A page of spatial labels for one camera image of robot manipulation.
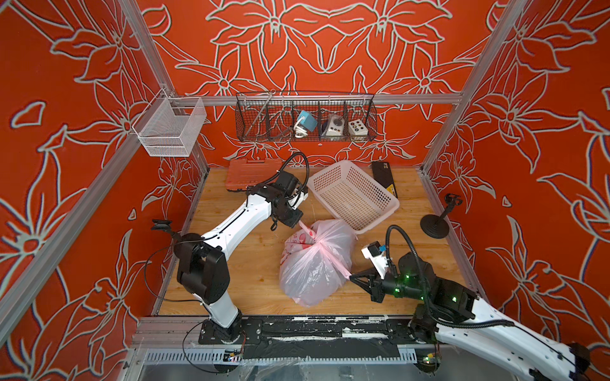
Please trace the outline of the pink plastic bag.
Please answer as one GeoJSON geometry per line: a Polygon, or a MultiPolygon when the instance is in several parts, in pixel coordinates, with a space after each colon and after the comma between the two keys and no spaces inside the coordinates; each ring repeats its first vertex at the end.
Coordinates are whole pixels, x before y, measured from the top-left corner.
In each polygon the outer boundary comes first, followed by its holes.
{"type": "Polygon", "coordinates": [[[313,307],[343,287],[351,276],[355,231],[343,220],[330,219],[300,229],[284,243],[279,282],[296,304],[313,307]]]}

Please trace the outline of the white perforated plastic basket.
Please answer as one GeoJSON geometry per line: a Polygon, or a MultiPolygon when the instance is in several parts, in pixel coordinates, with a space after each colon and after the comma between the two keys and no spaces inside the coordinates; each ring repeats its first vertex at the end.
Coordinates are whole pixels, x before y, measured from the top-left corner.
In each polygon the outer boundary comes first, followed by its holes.
{"type": "Polygon", "coordinates": [[[400,206],[393,194],[349,160],[339,161],[308,179],[309,191],[357,234],[370,231],[400,206]]]}

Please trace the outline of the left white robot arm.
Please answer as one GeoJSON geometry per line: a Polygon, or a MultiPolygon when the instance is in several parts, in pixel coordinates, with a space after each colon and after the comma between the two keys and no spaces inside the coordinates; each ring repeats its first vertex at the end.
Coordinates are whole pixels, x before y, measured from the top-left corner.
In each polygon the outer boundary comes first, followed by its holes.
{"type": "Polygon", "coordinates": [[[308,177],[299,181],[284,170],[253,186],[233,214],[213,230],[174,238],[178,259],[177,282],[208,312],[214,336],[232,343],[241,334],[242,313],[230,298],[228,261],[235,249],[268,219],[271,230],[279,224],[295,227],[303,217],[300,204],[308,198],[308,177]]]}

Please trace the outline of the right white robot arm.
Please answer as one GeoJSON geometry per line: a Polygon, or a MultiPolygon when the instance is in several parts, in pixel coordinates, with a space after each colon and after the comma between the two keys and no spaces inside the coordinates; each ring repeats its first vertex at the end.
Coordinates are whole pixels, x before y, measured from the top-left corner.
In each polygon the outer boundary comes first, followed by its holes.
{"type": "Polygon", "coordinates": [[[383,246],[364,248],[372,267],[350,281],[375,303],[386,296],[418,301],[409,333],[427,343],[449,344],[481,357],[522,380],[587,380],[590,352],[562,344],[504,315],[474,291],[436,276],[409,252],[393,263],[383,246]]]}

